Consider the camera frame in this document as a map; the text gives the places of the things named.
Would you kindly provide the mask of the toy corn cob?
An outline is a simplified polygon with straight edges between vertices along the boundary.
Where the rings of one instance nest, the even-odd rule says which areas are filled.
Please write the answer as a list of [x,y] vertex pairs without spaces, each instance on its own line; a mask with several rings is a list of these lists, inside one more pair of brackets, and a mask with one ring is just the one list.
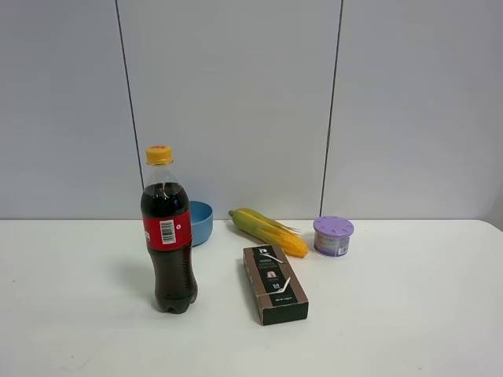
[[279,245],[287,255],[304,258],[309,252],[298,229],[283,225],[250,208],[230,210],[229,216],[238,229],[266,244]]

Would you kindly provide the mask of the blue bowl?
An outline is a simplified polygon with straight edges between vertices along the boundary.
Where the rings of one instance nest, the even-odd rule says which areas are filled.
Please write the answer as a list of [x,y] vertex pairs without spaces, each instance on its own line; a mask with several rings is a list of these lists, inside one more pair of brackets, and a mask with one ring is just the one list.
[[213,209],[207,203],[190,201],[189,210],[191,216],[193,246],[197,247],[205,243],[211,236],[213,230]]

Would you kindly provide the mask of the brown black coffee capsule box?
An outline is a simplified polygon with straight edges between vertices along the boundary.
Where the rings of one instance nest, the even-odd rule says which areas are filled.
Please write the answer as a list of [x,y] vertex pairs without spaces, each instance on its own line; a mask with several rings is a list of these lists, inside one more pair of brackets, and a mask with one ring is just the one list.
[[262,326],[307,318],[309,300],[280,246],[245,248],[243,264]]

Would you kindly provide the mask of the purple lid air freshener can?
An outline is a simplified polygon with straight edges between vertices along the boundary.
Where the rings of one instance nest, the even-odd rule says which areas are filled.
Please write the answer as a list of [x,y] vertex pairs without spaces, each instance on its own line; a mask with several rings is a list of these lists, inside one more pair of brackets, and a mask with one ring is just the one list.
[[314,227],[314,249],[328,257],[344,256],[354,233],[354,225],[345,218],[321,216],[316,218]]

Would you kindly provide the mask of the cola bottle yellow cap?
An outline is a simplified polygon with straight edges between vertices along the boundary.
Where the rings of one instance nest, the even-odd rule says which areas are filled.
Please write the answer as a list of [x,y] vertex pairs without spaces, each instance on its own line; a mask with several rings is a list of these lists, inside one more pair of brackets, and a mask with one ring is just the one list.
[[196,301],[193,234],[189,198],[170,171],[169,146],[146,150],[152,172],[141,196],[141,214],[148,253],[155,273],[156,303],[163,313],[184,313]]

